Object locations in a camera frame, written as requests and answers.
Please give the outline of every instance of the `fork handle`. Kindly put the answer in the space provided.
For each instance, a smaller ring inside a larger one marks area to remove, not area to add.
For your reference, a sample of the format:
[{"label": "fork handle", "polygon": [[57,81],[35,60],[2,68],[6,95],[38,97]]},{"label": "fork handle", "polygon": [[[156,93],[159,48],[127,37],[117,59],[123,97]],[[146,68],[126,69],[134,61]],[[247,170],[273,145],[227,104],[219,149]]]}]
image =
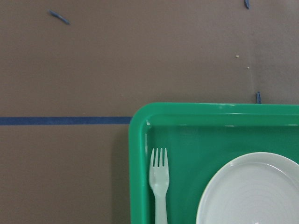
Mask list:
[{"label": "fork handle", "polygon": [[155,201],[156,201],[155,224],[167,224],[167,211],[166,211],[165,197],[156,196]]}]

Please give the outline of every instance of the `blue tape line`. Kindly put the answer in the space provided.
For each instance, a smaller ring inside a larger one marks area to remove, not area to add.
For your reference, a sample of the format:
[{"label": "blue tape line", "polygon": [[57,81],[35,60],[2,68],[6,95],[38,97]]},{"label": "blue tape line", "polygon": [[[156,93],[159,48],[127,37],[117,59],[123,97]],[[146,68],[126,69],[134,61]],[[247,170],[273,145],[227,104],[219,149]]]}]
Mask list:
[{"label": "blue tape line", "polygon": [[126,125],[132,117],[0,117],[8,125]]}]

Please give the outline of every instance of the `plastic tray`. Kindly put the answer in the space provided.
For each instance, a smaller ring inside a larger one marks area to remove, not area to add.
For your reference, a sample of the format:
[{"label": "plastic tray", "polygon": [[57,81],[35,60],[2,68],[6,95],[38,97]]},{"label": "plastic tray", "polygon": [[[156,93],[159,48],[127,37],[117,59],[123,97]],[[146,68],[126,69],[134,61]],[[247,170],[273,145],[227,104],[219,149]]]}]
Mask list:
[{"label": "plastic tray", "polygon": [[141,108],[129,127],[131,224],[155,223],[148,169],[157,147],[168,152],[168,223],[194,224],[206,185],[230,160],[272,152],[299,162],[299,106],[153,103]]}]

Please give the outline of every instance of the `white plastic fork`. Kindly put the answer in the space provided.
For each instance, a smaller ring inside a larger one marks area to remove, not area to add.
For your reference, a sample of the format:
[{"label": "white plastic fork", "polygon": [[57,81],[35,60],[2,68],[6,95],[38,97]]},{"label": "white plastic fork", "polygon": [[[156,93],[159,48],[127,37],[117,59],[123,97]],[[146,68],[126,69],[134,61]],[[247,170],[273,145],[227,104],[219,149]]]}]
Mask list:
[{"label": "white plastic fork", "polygon": [[167,224],[167,210],[166,210],[166,193],[169,186],[169,170],[167,150],[164,153],[163,165],[163,149],[160,150],[160,160],[158,164],[159,149],[156,150],[156,157],[154,159],[155,149],[153,148],[150,165],[149,165],[149,185],[154,192],[156,209],[155,209],[155,224]]}]

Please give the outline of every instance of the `white plate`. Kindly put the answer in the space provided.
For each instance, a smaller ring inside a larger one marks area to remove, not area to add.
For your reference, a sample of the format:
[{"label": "white plate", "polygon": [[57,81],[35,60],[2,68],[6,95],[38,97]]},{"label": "white plate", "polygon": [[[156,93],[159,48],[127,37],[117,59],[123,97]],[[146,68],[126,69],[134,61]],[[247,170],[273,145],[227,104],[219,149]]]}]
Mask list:
[{"label": "white plate", "polygon": [[272,153],[232,160],[207,185],[196,224],[299,224],[299,165]]}]

